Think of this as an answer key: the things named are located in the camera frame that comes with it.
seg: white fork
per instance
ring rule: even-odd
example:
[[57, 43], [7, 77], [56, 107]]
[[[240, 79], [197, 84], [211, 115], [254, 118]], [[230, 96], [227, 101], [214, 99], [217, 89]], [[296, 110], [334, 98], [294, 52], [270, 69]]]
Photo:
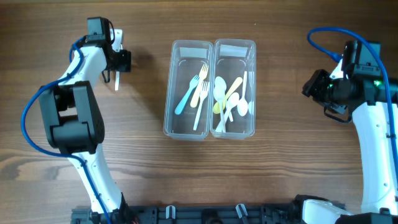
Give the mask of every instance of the white fork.
[[207, 97], [207, 94], [209, 92], [209, 82], [203, 82], [202, 84], [203, 88], [200, 91], [199, 97], [200, 97], [200, 103], [198, 107], [198, 112], [197, 112], [197, 117], [195, 118], [195, 124], [193, 125], [193, 130], [196, 131], [199, 123], [199, 117], [200, 117], [200, 112], [201, 112], [201, 107], [203, 106], [203, 100]]

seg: cream colored fork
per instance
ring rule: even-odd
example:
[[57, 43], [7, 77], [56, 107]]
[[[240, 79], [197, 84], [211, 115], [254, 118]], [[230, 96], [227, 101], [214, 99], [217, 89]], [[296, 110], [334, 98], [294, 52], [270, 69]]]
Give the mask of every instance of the cream colored fork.
[[203, 82], [203, 88], [201, 89], [201, 92], [199, 94], [200, 103], [199, 103], [199, 107], [198, 107], [197, 117], [195, 118], [195, 124], [193, 125], [193, 130], [194, 131], [197, 130], [199, 117], [200, 117], [200, 112], [201, 112], [201, 107], [203, 106], [203, 100], [206, 99], [208, 92], [209, 92], [209, 82]]
[[195, 108], [195, 107], [198, 106], [198, 100], [199, 100], [199, 93], [200, 93], [200, 90], [201, 90], [201, 85], [202, 85], [204, 79], [207, 77], [208, 70], [209, 70], [209, 66], [207, 64], [203, 64], [203, 66], [201, 67], [201, 70], [199, 72], [199, 79], [200, 80], [199, 80], [197, 89], [193, 93], [192, 100], [191, 100], [191, 103], [190, 103], [192, 108]]

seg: container compartment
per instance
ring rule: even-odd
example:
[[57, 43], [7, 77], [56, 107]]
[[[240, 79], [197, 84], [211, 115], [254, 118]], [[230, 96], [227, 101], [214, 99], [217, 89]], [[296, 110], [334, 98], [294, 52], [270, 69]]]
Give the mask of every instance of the container compartment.
[[[176, 40], [173, 43], [164, 119], [164, 133], [171, 138], [199, 141], [208, 135], [209, 109], [213, 102], [213, 61], [213, 45], [210, 42]], [[208, 65], [208, 72], [204, 81], [209, 82], [209, 88], [208, 96], [201, 107], [200, 119], [195, 131], [193, 126], [200, 101], [198, 100], [195, 108], [190, 106], [190, 102], [196, 88], [190, 93], [182, 112], [176, 114], [175, 110], [188, 91], [192, 78], [199, 75], [203, 64]]]
[[[231, 110], [233, 122], [226, 122], [226, 132], [216, 131], [221, 117], [214, 114], [216, 100], [212, 97], [210, 108], [210, 131], [216, 138], [244, 139], [252, 136], [256, 124], [256, 45], [251, 40], [220, 39], [215, 44], [215, 77], [221, 77], [226, 82], [226, 92], [238, 77], [244, 78], [247, 72], [245, 99], [248, 112], [244, 116], [238, 113], [238, 107]], [[242, 98], [243, 83], [234, 91]]]

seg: blue tube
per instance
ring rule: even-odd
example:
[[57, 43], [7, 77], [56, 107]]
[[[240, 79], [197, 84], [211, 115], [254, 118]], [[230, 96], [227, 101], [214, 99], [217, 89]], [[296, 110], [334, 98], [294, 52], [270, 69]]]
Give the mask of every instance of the blue tube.
[[383, 75], [383, 80], [384, 80], [384, 86], [385, 86], [385, 90], [386, 90], [386, 98], [387, 98], [387, 110], [388, 110], [388, 118], [389, 118], [389, 123], [390, 123], [390, 140], [391, 140], [391, 148], [392, 148], [392, 158], [394, 159], [394, 169], [395, 169], [395, 172], [396, 172], [396, 181], [398, 181], [398, 153], [397, 153], [397, 142], [396, 142], [396, 130], [395, 130], [394, 114], [393, 114], [393, 111], [392, 111], [392, 101], [391, 101], [391, 95], [390, 95], [390, 84], [389, 84], [389, 81], [388, 81], [387, 70], [386, 70], [383, 62], [381, 61], [380, 57], [377, 55], [377, 53], [371, 47], [369, 42], [367, 40], [365, 40], [363, 37], [361, 37], [360, 35], [352, 32], [350, 30], [346, 30], [346, 29], [340, 28], [340, 27], [320, 27], [320, 28], [316, 28], [316, 29], [310, 30], [310, 32], [308, 32], [308, 35], [307, 35], [307, 40], [316, 49], [326, 53], [335, 62], [338, 63], [340, 61], [340, 59], [341, 59], [340, 55], [338, 55], [336, 53], [332, 53], [329, 50], [326, 50], [323, 47], [318, 46], [310, 38], [311, 34], [313, 34], [313, 33], [316, 33], [316, 32], [328, 32], [328, 31], [329, 32], [339, 32], [339, 33], [342, 33], [342, 34], [347, 34], [347, 35], [350, 35], [350, 36], [354, 37], [355, 39], [359, 40], [360, 42], [362, 42], [362, 44], [365, 45], [365, 47], [372, 54], [372, 56], [374, 57], [374, 59], [376, 60], [377, 64], [379, 65], [379, 67], [381, 69], [381, 73]]
[[29, 102], [28, 102], [28, 104], [26, 105], [24, 111], [22, 112], [22, 116], [21, 116], [21, 129], [22, 129], [22, 134], [24, 135], [26, 141], [27, 141], [34, 149], [38, 150], [39, 152], [44, 153], [44, 154], [49, 155], [49, 156], [64, 157], [64, 158], [72, 158], [72, 159], [76, 159], [76, 160], [78, 160], [78, 161], [80, 162], [80, 164], [81, 164], [83, 170], [85, 171], [87, 180], [88, 180], [88, 182], [90, 183], [91, 188], [93, 189], [93, 192], [94, 192], [94, 194], [95, 194], [95, 197], [97, 198], [99, 204], [101, 205], [101, 208], [102, 208], [103, 211], [104, 211], [106, 221], [107, 221], [109, 224], [111, 224], [111, 219], [109, 218], [109, 215], [108, 215], [108, 213], [107, 213], [107, 211], [106, 211], [105, 205], [104, 205], [104, 203], [102, 202], [100, 195], [99, 195], [98, 192], [96, 191], [95, 186], [94, 186], [94, 183], [93, 183], [93, 181], [92, 181], [92, 179], [91, 179], [91, 177], [90, 177], [90, 173], [88, 172], [88, 169], [87, 169], [87, 166], [86, 166], [86, 162], [85, 162], [83, 159], [81, 159], [81, 158], [79, 158], [79, 157], [77, 157], [77, 156], [74, 156], [74, 155], [60, 154], [60, 153], [50, 152], [50, 151], [47, 151], [47, 150], [45, 150], [45, 149], [42, 149], [40, 146], [36, 145], [36, 144], [31, 140], [31, 138], [29, 137], [29, 135], [28, 135], [28, 133], [27, 133], [27, 131], [26, 131], [26, 123], [25, 123], [25, 122], [26, 122], [26, 115], [27, 115], [27, 112], [29, 111], [30, 107], [33, 105], [33, 103], [35, 102], [35, 100], [40, 96], [40, 94], [42, 94], [45, 90], [48, 90], [48, 89], [51, 89], [51, 88], [57, 86], [57, 85], [58, 85], [59, 83], [61, 83], [61, 82], [64, 82], [64, 81], [67, 81], [67, 80], [71, 79], [71, 78], [76, 74], [76, 72], [80, 69], [80, 67], [81, 67], [81, 65], [82, 65], [82, 63], [83, 63], [83, 60], [84, 60], [84, 55], [83, 55], [83, 53], [80, 51], [80, 49], [76, 46], [76, 44], [77, 44], [79, 41], [81, 41], [83, 38], [84, 38], [84, 37], [82, 37], [81, 39], [79, 39], [78, 41], [76, 41], [76, 42], [72, 45], [73, 49], [77, 50], [78, 53], [79, 53], [79, 56], [80, 56], [80, 59], [79, 59], [79, 62], [78, 62], [78, 65], [76, 66], [76, 68], [74, 68], [74, 69], [72, 70], [72, 72], [69, 74], [69, 76], [66, 76], [65, 78], [61, 78], [61, 79], [59, 79], [59, 80], [56, 80], [56, 81], [54, 81], [54, 82], [51, 82], [51, 83], [49, 83], [49, 84], [43, 86], [41, 89], [38, 90], [38, 92], [29, 100]]

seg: wooden tabletop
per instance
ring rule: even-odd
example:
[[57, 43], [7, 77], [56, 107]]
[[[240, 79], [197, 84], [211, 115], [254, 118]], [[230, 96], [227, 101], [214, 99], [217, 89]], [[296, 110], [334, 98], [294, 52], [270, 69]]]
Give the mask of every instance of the wooden tabletop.
[[[39, 87], [64, 73], [71, 44], [87, 33], [86, 18], [93, 16], [122, 29], [124, 48], [134, 55], [119, 91], [114, 74], [108, 85], [100, 77], [95, 88], [104, 154], [128, 204], [258, 205], [310, 194], [359, 212], [363, 180], [354, 124], [326, 118], [301, 94], [315, 70], [336, 66], [306, 35], [314, 27], [341, 26], [378, 40], [396, 76], [397, 1], [26, 2], [0, 5], [0, 223], [69, 223], [71, 209], [90, 205], [75, 168], [31, 148], [20, 119]], [[203, 142], [172, 140], [163, 132], [172, 43], [220, 38], [257, 45], [256, 133], [243, 141], [210, 134]], [[313, 39], [340, 53], [350, 40]], [[27, 129], [50, 149], [38, 103]]]

